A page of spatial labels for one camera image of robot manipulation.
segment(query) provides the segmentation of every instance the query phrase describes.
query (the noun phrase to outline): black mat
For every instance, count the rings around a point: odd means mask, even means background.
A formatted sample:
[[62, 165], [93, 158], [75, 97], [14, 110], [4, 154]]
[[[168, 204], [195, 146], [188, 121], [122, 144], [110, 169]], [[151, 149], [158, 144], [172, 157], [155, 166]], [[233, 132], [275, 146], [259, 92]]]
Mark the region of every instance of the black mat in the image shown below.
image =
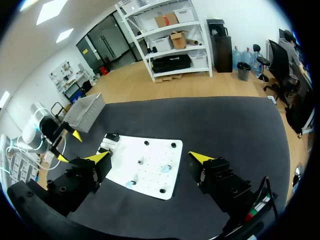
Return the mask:
[[[290, 177], [289, 147], [277, 107], [267, 98], [195, 97], [107, 104], [83, 143], [67, 137], [69, 159], [94, 155], [106, 133], [183, 141], [174, 196], [160, 200], [105, 179], [68, 217], [82, 225], [118, 236], [174, 237], [207, 240], [222, 232], [229, 216], [197, 188], [187, 167], [194, 151], [224, 157], [230, 168], [250, 180], [256, 191], [269, 176], [276, 206], [284, 209]], [[65, 163], [48, 173], [55, 179]], [[270, 211], [264, 218], [274, 220]]]

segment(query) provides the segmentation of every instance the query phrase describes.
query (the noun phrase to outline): white shelf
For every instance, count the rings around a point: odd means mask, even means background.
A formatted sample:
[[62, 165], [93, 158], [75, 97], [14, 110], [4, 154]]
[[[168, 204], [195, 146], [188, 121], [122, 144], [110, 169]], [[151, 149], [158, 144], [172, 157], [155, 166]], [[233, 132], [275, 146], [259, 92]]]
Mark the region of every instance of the white shelf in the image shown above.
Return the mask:
[[[195, 72], [209, 72], [209, 76], [212, 77], [213, 76], [213, 71], [212, 71], [212, 63], [211, 63], [211, 54], [210, 54], [210, 48], [209, 48], [209, 42], [208, 42], [208, 37], [207, 37], [207, 31], [204, 25], [204, 21], [189, 21], [189, 22], [182, 22], [182, 23], [177, 23], [174, 25], [169, 25], [169, 26], [165, 26], [165, 27], [161, 27], [161, 28], [157, 28], [157, 29], [153, 29], [150, 31], [143, 31], [142, 29], [145, 28], [145, 24], [151, 24], [153, 26], [153, 28], [156, 28], [157, 25], [154, 25], [155, 23], [152, 22], [147, 22], [145, 23], [144, 21], [148, 21], [152, 18], [157, 17], [159, 14], [158, 12], [158, 7], [163, 6], [163, 9], [165, 9], [164, 12], [172, 12], [174, 11], [176, 8], [186, 8], [191, 7], [193, 9], [193, 14], [195, 19], [199, 20], [202, 19], [202, 17], [199, 17], [199, 12], [197, 11], [197, 9], [195, 8], [195, 4], [194, 4], [195, 0], [156, 0], [151, 4], [145, 5], [143, 7], [140, 7], [139, 9], [136, 9], [132, 12], [129, 12], [127, 14], [124, 14], [123, 10], [120, 8], [120, 6], [118, 4], [115, 4], [115, 9], [117, 10], [117, 12], [119, 13], [125, 27], [127, 28], [130, 36], [133, 39], [134, 44], [136, 45], [136, 48], [138, 50], [138, 52], [140, 53], [140, 55], [142, 56], [142, 60], [145, 64], [146, 70], [148, 71], [148, 73], [150, 74], [150, 77], [152, 79], [153, 82], [155, 82], [155, 78], [156, 77], [161, 77], [161, 76], [167, 76], [167, 75], [174, 75], [174, 74], [182, 74], [182, 73], [195, 73]], [[137, 30], [139, 30], [142, 34], [136, 36], [132, 26], [130, 26], [130, 24], [133, 25]], [[151, 40], [150, 37], [153, 34], [157, 34], [157, 37], [160, 37], [160, 35], [165, 35], [165, 34], [169, 34], [170, 30], [189, 30], [191, 29], [194, 31], [193, 35], [194, 38], [190, 37], [191, 39], [201, 39], [202, 38], [202, 45], [190, 45], [188, 44], [186, 48], [184, 49], [171, 49], [168, 51], [162, 51], [162, 52], [156, 52], [156, 53], [150, 53], [145, 55], [144, 51], [142, 50], [139, 41], [142, 40], [143, 38], [146, 38], [145, 40], [147, 41], [147, 47], [149, 48], [150, 44], [151, 44]], [[159, 57], [159, 56], [163, 56], [163, 55], [172, 55], [172, 54], [176, 54], [176, 53], [180, 53], [180, 52], [187, 52], [187, 51], [192, 51], [192, 50], [200, 50], [203, 49], [206, 51], [207, 54], [207, 67], [202, 67], [202, 68], [194, 68], [189, 67], [189, 68], [184, 68], [184, 69], [179, 69], [179, 70], [174, 70], [174, 71], [167, 71], [167, 72], [159, 72], [159, 73], [154, 73], [152, 71], [152, 64], [150, 61], [148, 61], [148, 59], [150, 58], [154, 58], [154, 57]]]
[[156, 52], [156, 53], [150, 53], [150, 54], [147, 54], [145, 56], [145, 58], [146, 59], [150, 59], [150, 58], [159, 57], [159, 56], [162, 56], [162, 55], [175, 54], [175, 53], [180, 53], [180, 52], [184, 52], [184, 51], [192, 51], [192, 50], [199, 50], [199, 49], [206, 49], [206, 46], [204, 46], [204, 45], [194, 46], [194, 45], [188, 44], [186, 46], [186, 48], [184, 48], [184, 49], [174, 49], [173, 48], [173, 49], [168, 50], [168, 51], [160, 51], [160, 52]]
[[137, 10], [134, 10], [126, 15], [124, 15], [125, 18], [128, 18], [130, 16], [136, 16], [136, 15], [139, 15], [139, 14], [142, 14], [142, 13], [145, 13], [146, 11], [149, 11], [153, 8], [157, 8], [157, 7], [160, 7], [162, 6], [163, 4], [167, 3], [169, 4], [170, 2], [182, 2], [183, 0], [158, 0], [157, 2], [155, 3], [152, 3], [152, 4], [148, 4], [148, 5], [145, 5], [145, 6], [142, 6], [140, 8], [138, 8]]
[[170, 30], [170, 29], [175, 29], [175, 28], [180, 28], [180, 27], [185, 27], [185, 26], [192, 26], [192, 25], [200, 25], [199, 21], [187, 21], [187, 22], [183, 22], [183, 23], [177, 23], [177, 24], [173, 24], [173, 25], [169, 25], [169, 26], [164, 26], [164, 27], [160, 27], [148, 32], [145, 32], [141, 35], [138, 35], [135, 37], [136, 40], [139, 40], [141, 38], [144, 38], [146, 36], [149, 36], [151, 34], [156, 34], [165, 30]]
[[173, 75], [173, 74], [185, 74], [185, 73], [208, 72], [208, 71], [209, 71], [209, 67], [194, 68], [193, 66], [191, 66], [189, 68], [184, 68], [184, 69], [179, 69], [174, 71], [154, 73], [153, 77], [156, 78], [156, 77]]

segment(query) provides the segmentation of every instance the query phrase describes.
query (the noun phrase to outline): computer monitor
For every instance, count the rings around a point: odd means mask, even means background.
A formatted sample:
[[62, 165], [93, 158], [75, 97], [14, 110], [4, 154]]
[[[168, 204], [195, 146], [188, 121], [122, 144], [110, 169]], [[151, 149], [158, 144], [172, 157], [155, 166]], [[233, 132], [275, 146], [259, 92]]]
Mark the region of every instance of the computer monitor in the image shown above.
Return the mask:
[[284, 39], [285, 38], [285, 31], [279, 28], [279, 38]]

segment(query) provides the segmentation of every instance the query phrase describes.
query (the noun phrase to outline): black office chair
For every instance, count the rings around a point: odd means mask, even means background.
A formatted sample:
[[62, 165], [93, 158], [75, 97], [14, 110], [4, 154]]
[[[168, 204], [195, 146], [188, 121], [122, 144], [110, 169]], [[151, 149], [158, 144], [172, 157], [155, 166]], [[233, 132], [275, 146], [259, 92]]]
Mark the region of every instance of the black office chair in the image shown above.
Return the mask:
[[[258, 44], [253, 44], [253, 51], [254, 52], [260, 52], [261, 48]], [[256, 60], [262, 65], [262, 73], [261, 75], [259, 76], [259, 79], [264, 81], [264, 82], [269, 82], [269, 78], [264, 75], [264, 70], [265, 70], [265, 66], [270, 66], [270, 61], [262, 56], [258, 56], [256, 58]]]
[[272, 40], [269, 40], [269, 42], [273, 54], [273, 62], [269, 71], [273, 74], [279, 85], [267, 85], [263, 88], [263, 90], [266, 91], [267, 89], [271, 89], [275, 91], [277, 93], [275, 100], [277, 101], [279, 97], [287, 105], [287, 107], [289, 107], [289, 103], [285, 95], [288, 97], [289, 92], [297, 91], [299, 83], [294, 85], [289, 82], [290, 66], [287, 51], [276, 42]]

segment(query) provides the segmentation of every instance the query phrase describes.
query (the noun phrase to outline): white storage box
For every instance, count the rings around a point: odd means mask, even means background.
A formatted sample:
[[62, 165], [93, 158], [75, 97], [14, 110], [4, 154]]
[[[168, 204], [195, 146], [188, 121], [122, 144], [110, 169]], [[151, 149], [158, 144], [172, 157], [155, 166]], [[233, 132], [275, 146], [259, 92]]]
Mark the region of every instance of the white storage box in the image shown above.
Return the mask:
[[168, 36], [168, 35], [157, 38], [156, 40], [153, 40], [152, 46], [156, 47], [158, 52], [169, 51], [174, 47], [174, 45], [170, 39], [170, 36]]
[[192, 7], [182, 8], [173, 11], [179, 23], [195, 21], [195, 15]]
[[195, 69], [207, 68], [207, 54], [203, 50], [189, 51], [188, 53]]
[[121, 0], [118, 5], [125, 10], [126, 14], [129, 14], [146, 5], [146, 2], [144, 0]]
[[159, 28], [154, 17], [143, 21], [142, 24], [143, 24], [144, 30], [146, 32], [149, 32], [149, 31], [152, 31], [154, 29], [158, 29]]
[[101, 93], [80, 98], [67, 112], [64, 121], [75, 130], [88, 133], [104, 106]]

